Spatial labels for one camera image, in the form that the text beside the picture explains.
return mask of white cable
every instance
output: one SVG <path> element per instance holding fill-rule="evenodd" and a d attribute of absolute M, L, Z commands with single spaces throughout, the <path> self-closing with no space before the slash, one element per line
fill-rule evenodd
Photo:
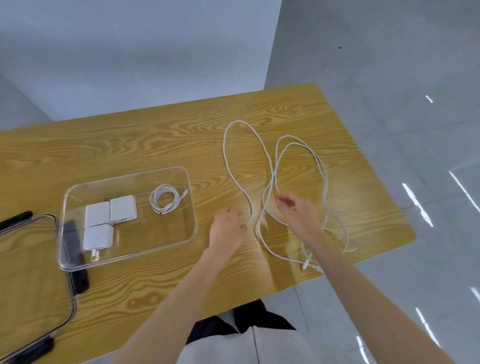
<path fill-rule="evenodd" d="M 276 146 L 275 146 L 275 164 L 273 165 L 272 164 L 272 160 L 270 159 L 270 156 L 268 155 L 268 152 L 265 148 L 265 144 L 263 143 L 262 139 L 260 138 L 260 136 L 258 135 L 258 133 L 255 131 L 255 129 L 250 125 L 248 124 L 247 122 L 243 121 L 243 120 L 235 120 L 235 121 L 232 121 L 230 124 L 228 124 L 227 128 L 225 129 L 225 134 L 223 135 L 223 146 L 222 146 L 222 149 L 223 149 L 223 158 L 225 160 L 225 165 L 227 167 L 227 171 L 228 171 L 228 174 L 230 175 L 230 177 L 232 178 L 232 180 L 235 182 L 235 184 L 238 186 L 238 188 L 240 188 L 240 190 L 243 192 L 243 194 L 245 195 L 245 197 L 247 197 L 247 200 L 250 204 L 250 209 L 251 209 L 251 215 L 250 215 L 250 218 L 248 220 L 248 222 L 251 221 L 251 219 L 253 218 L 253 215 L 254 215 L 254 211 L 253 211 L 253 201 L 252 199 L 250 198 L 250 196 L 248 196 L 248 193 L 246 193 L 246 191 L 240 186 L 240 184 L 238 183 L 238 181 L 235 179 L 235 177 L 233 177 L 233 174 L 232 172 L 230 171 L 230 167 L 228 166 L 228 161 L 227 161 L 227 155 L 225 153 L 225 141 L 227 139 L 227 132 L 230 128 L 230 126 L 232 126 L 233 124 L 236 124 L 236 123 L 242 123 L 242 124 L 245 124 L 247 125 L 256 135 L 256 137 L 258 138 L 258 140 L 260 141 L 260 143 L 262 144 L 262 147 L 264 148 L 264 152 L 268 158 L 268 164 L 270 165 L 270 173 L 272 175 L 272 178 L 270 179 L 270 182 L 268 183 L 268 185 L 265 187 L 263 193 L 262 193 L 262 211 L 260 212 L 260 215 L 259 215 L 259 218 L 258 218 L 258 221 L 255 225 L 255 228 L 256 228 L 256 231 L 257 231 L 257 234 L 258 236 L 260 237 L 260 240 L 262 240 L 262 243 L 264 244 L 265 248 L 274 256 L 280 258 L 280 259 L 284 259 L 284 260 L 288 260 L 290 262 L 293 262 L 293 263 L 299 263 L 299 264 L 302 264 L 302 269 L 305 269 L 306 267 L 312 267 L 320 272 L 323 273 L 322 269 L 320 268 L 320 266 L 318 265 L 318 262 L 315 261 L 315 260 L 312 260 L 312 254 L 308 254 L 307 251 L 305 250 L 305 246 L 303 245 L 303 242 L 301 244 L 301 248 L 302 248 L 302 251 L 303 251 L 303 254 L 305 255 L 305 261 L 299 261 L 299 260 L 295 260 L 295 259 L 290 259 L 290 258 L 286 258 L 284 256 L 281 256 L 281 255 L 278 255 L 276 253 L 274 253 L 269 247 L 268 245 L 265 243 L 265 240 L 262 236 L 262 232 L 261 232 L 261 222 L 262 222 L 262 215 L 264 212 L 266 212 L 268 215 L 270 215 L 271 217 L 273 217 L 276 221 L 278 221 L 280 224 L 282 225 L 285 225 L 285 226 L 288 226 L 288 224 L 284 223 L 283 221 L 279 220 L 277 217 L 275 217 L 272 213 L 270 213 L 270 211 L 268 211 L 267 209 L 267 206 L 268 206 L 268 201 L 270 200 L 270 196 L 272 194 L 272 190 L 273 190 L 273 187 L 275 187 L 275 189 L 277 191 L 279 191 L 278 189 L 278 186 L 277 186 L 277 183 L 276 183 L 276 180 L 277 180 L 277 170 L 278 170 L 278 165 L 280 164 L 280 160 L 281 158 L 283 157 L 283 154 L 285 153 L 285 151 L 288 149 L 288 147 L 290 146 L 301 146 L 305 149 L 307 149 L 313 156 L 313 158 L 315 159 L 315 163 L 317 164 L 317 167 L 318 167 L 318 171 L 320 172 L 322 178 L 324 179 L 325 181 L 325 184 L 324 184 L 324 189 L 323 189 L 323 193 L 322 193 L 322 203 L 325 207 L 325 218 L 324 218 L 324 222 L 323 222 L 323 226 L 322 228 L 324 230 L 327 230 L 337 236 L 340 236 L 340 237 L 343 237 L 345 239 L 345 248 L 342 250 L 343 253 L 345 252 L 353 252 L 354 250 L 357 249 L 356 245 L 354 242 L 350 241 L 349 238 L 348 238 L 348 234 L 347 234 L 347 231 L 345 230 L 345 226 L 343 225 L 343 222 L 342 220 L 340 220 L 340 218 L 337 217 L 337 215 L 332 211 L 332 209 L 328 206 L 327 202 L 326 202 L 326 196 L 327 196 L 327 192 L 328 192 L 328 173 L 327 173 L 327 170 L 325 168 L 325 165 L 323 164 L 322 160 L 318 157 L 318 155 L 314 152 L 314 150 L 312 148 L 310 148 L 308 146 L 307 143 L 305 143 L 303 140 L 297 138 L 296 136 L 293 136 L 293 135 L 284 135 L 282 137 L 280 137 L 277 142 L 276 142 Z M 283 148 L 282 152 L 280 153 L 280 155 L 278 155 L 278 145 L 280 143 L 280 141 L 284 138 L 292 138 L 292 139 L 295 139 L 296 142 L 290 142 L 287 144 L 287 146 L 285 148 Z M 338 233 L 338 232 L 335 232 L 335 231 L 332 231 L 328 228 L 326 228 L 326 224 L 327 224 L 327 220 L 328 220 L 328 215 L 331 215 L 339 224 L 340 224 L 340 227 L 342 228 L 342 232 L 343 233 Z"/>
<path fill-rule="evenodd" d="M 165 207 L 158 207 L 156 202 L 158 201 L 160 196 L 169 192 L 173 194 L 173 201 L 170 202 Z M 161 184 L 156 189 L 154 189 L 150 194 L 150 205 L 152 206 L 153 210 L 157 214 L 160 214 L 160 215 L 168 214 L 169 212 L 172 212 L 178 207 L 180 201 L 187 195 L 187 193 L 188 193 L 188 190 L 185 190 L 183 191 L 183 194 L 180 196 L 180 194 L 174 187 L 170 186 L 169 184 Z"/>

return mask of white charging block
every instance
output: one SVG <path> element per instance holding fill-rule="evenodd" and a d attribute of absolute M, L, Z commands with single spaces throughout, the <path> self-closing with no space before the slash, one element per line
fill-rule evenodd
<path fill-rule="evenodd" d="M 113 244 L 113 226 L 108 224 L 90 226 L 84 232 L 84 249 L 105 249 Z"/>
<path fill-rule="evenodd" d="M 87 205 L 85 208 L 85 229 L 102 224 L 112 225 L 110 221 L 110 201 Z"/>
<path fill-rule="evenodd" d="M 114 224 L 135 220 L 137 218 L 137 205 L 132 195 L 118 197 L 110 200 L 110 221 Z"/>

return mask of black pants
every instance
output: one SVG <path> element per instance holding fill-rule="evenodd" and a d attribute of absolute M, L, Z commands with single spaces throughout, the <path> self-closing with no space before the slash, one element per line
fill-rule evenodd
<path fill-rule="evenodd" d="M 251 326 L 295 330 L 282 316 L 267 311 L 261 300 L 234 308 L 233 318 L 241 334 Z M 230 334 L 238 334 L 238 332 L 232 325 L 227 324 L 220 317 L 212 316 L 198 321 L 193 325 L 192 331 L 187 339 L 187 344 L 209 336 Z"/>

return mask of container lid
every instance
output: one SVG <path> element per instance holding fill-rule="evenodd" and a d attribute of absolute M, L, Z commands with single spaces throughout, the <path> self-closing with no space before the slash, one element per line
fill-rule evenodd
<path fill-rule="evenodd" d="M 57 227 L 54 215 L 42 215 L 0 231 L 0 362 L 32 350 L 75 314 L 71 279 L 55 262 Z"/>
<path fill-rule="evenodd" d="M 150 204 L 150 195 L 162 184 L 175 188 L 181 200 L 172 211 L 158 214 Z M 90 230 L 84 244 L 85 230 L 88 229 L 85 228 L 86 207 L 124 196 L 134 197 L 137 218 L 113 224 L 113 232 L 107 226 L 101 234 L 90 234 Z M 173 196 L 171 192 L 161 195 L 158 207 L 169 205 Z M 194 237 L 196 231 L 190 181 L 182 167 L 158 168 L 80 183 L 70 187 L 63 198 L 58 263 L 61 269 L 73 272 L 185 243 Z M 80 245 L 78 238 L 72 239 L 72 235 L 80 239 Z M 106 240 L 112 240 L 111 245 L 100 244 L 101 249 L 89 250 L 97 246 L 89 243 L 92 236 L 102 241 L 108 236 Z"/>

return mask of tangled white cable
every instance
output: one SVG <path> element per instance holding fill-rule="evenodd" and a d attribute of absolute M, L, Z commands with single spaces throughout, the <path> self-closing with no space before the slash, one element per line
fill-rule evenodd
<path fill-rule="evenodd" d="M 168 192 L 173 194 L 173 201 L 167 204 L 165 207 L 158 207 L 156 202 L 158 201 L 161 195 L 166 194 Z M 150 205 L 152 206 L 153 210 L 157 214 L 160 214 L 160 215 L 168 214 L 169 212 L 172 212 L 178 207 L 180 201 L 187 195 L 187 193 L 188 193 L 188 190 L 185 190 L 180 196 L 180 194 L 174 187 L 170 186 L 169 184 L 161 184 L 156 189 L 154 189 L 150 194 Z"/>
<path fill-rule="evenodd" d="M 228 171 L 228 174 L 230 175 L 230 177 L 233 179 L 233 181 L 235 182 L 235 184 L 238 186 L 238 188 L 240 188 L 240 190 L 243 192 L 243 194 L 247 197 L 247 200 L 250 204 L 250 209 L 251 209 L 251 216 L 249 218 L 249 222 L 250 220 L 253 218 L 253 201 L 252 199 L 250 198 L 250 196 L 248 196 L 248 194 L 245 192 L 245 190 L 240 186 L 240 184 L 237 182 L 237 180 L 235 179 L 235 177 L 233 177 L 232 175 L 232 172 L 230 171 L 230 167 L 228 166 L 228 161 L 227 161 L 227 155 L 225 153 L 225 140 L 227 138 L 227 132 L 230 128 L 230 126 L 232 126 L 233 124 L 236 124 L 236 123 L 242 123 L 242 124 L 245 124 L 247 125 L 256 135 L 256 137 L 258 138 L 258 140 L 260 141 L 260 143 L 262 144 L 262 147 L 264 148 L 264 152 L 268 158 L 268 163 L 270 164 L 270 173 L 272 175 L 272 178 L 270 179 L 270 182 L 268 183 L 268 185 L 265 187 L 263 193 L 262 193 L 262 211 L 260 212 L 260 215 L 259 215 L 259 218 L 258 218 L 258 221 L 255 225 L 255 228 L 256 228 L 256 231 L 257 231 L 257 234 L 258 236 L 260 237 L 260 240 L 262 240 L 262 243 L 264 244 L 265 248 L 271 253 L 273 254 L 274 256 L 280 258 L 280 259 L 284 259 L 284 260 L 288 260 L 290 262 L 294 262 L 294 263 L 299 263 L 299 264 L 302 264 L 302 269 L 306 269 L 306 267 L 312 267 L 320 272 L 323 272 L 322 269 L 320 268 L 320 266 L 318 265 L 318 262 L 313 260 L 312 259 L 312 254 L 308 254 L 307 251 L 305 250 L 305 246 L 303 245 L 303 242 L 301 244 L 301 248 L 302 248 L 302 251 L 303 251 L 303 254 L 305 255 L 305 261 L 299 261 L 299 260 L 296 260 L 296 259 L 290 259 L 290 258 L 286 258 L 284 256 L 281 256 L 281 255 L 278 255 L 276 253 L 274 253 L 269 247 L 268 245 L 265 243 L 265 240 L 262 236 L 262 232 L 261 232 L 261 222 L 262 222 L 262 215 L 264 212 L 266 212 L 268 215 L 270 215 L 271 217 L 273 217 L 276 221 L 278 221 L 280 224 L 283 224 L 285 226 L 288 226 L 288 224 L 284 223 L 283 221 L 279 220 L 277 217 L 275 217 L 273 214 L 270 213 L 270 211 L 268 211 L 267 209 L 267 206 L 268 206 L 268 201 L 270 200 L 270 196 L 272 194 L 272 189 L 273 187 L 275 186 L 275 189 L 277 191 L 279 191 L 278 189 L 278 186 L 277 186 L 277 183 L 276 183 L 276 179 L 277 179 L 277 170 L 278 170 L 278 165 L 280 164 L 280 159 L 282 158 L 283 154 L 285 153 L 285 151 L 288 149 L 288 147 L 290 146 L 301 146 L 305 149 L 308 149 L 308 151 L 313 155 L 313 158 L 315 159 L 315 163 L 317 164 L 317 167 L 318 167 L 318 171 L 320 172 L 322 178 L 324 179 L 325 181 L 325 184 L 324 184 L 324 189 L 323 189 L 323 193 L 322 193 L 322 203 L 325 207 L 325 211 L 326 211 L 326 214 L 325 214 L 325 218 L 324 218 L 324 223 L 323 223 L 323 229 L 324 230 L 327 230 L 337 236 L 340 236 L 340 237 L 343 237 L 345 239 L 345 248 L 342 250 L 342 252 L 353 252 L 354 250 L 357 249 L 356 245 L 349 241 L 348 239 L 348 234 L 347 234 L 347 231 L 345 230 L 345 227 L 343 226 L 343 222 L 340 220 L 340 218 L 338 218 L 336 216 L 336 214 L 332 211 L 332 209 L 327 205 L 327 202 L 326 202 L 326 196 L 327 196 L 327 192 L 328 192 L 328 173 L 327 173 L 327 170 L 325 168 L 325 165 L 323 164 L 322 160 L 318 157 L 318 155 L 314 152 L 314 150 L 312 148 L 310 148 L 308 146 L 307 143 L 305 143 L 304 141 L 302 141 L 301 139 L 297 138 L 296 136 L 293 136 L 293 135 L 284 135 L 282 137 L 280 137 L 277 142 L 276 142 L 276 146 L 275 146 L 275 167 L 274 165 L 272 165 L 272 160 L 270 159 L 270 156 L 268 155 L 268 152 L 265 148 L 265 144 L 263 143 L 262 139 L 260 138 L 260 136 L 258 135 L 258 133 L 255 131 L 255 129 L 250 125 L 248 124 L 247 122 L 243 121 L 243 120 L 235 120 L 235 121 L 232 121 L 226 128 L 225 130 L 225 134 L 223 135 L 223 158 L 225 160 L 225 165 L 227 167 L 227 171 Z M 282 152 L 280 153 L 280 156 L 278 155 L 278 145 L 280 143 L 280 141 L 284 138 L 292 138 L 292 139 L 295 139 L 296 142 L 290 142 L 287 144 L 287 146 L 285 148 L 283 148 Z M 328 220 L 328 215 L 331 215 L 339 224 L 340 224 L 340 227 L 342 228 L 342 231 L 343 231 L 343 234 L 342 233 L 338 233 L 338 232 L 335 232 L 335 231 L 332 231 L 328 228 L 326 228 L 326 224 L 327 224 L 327 220 Z"/>

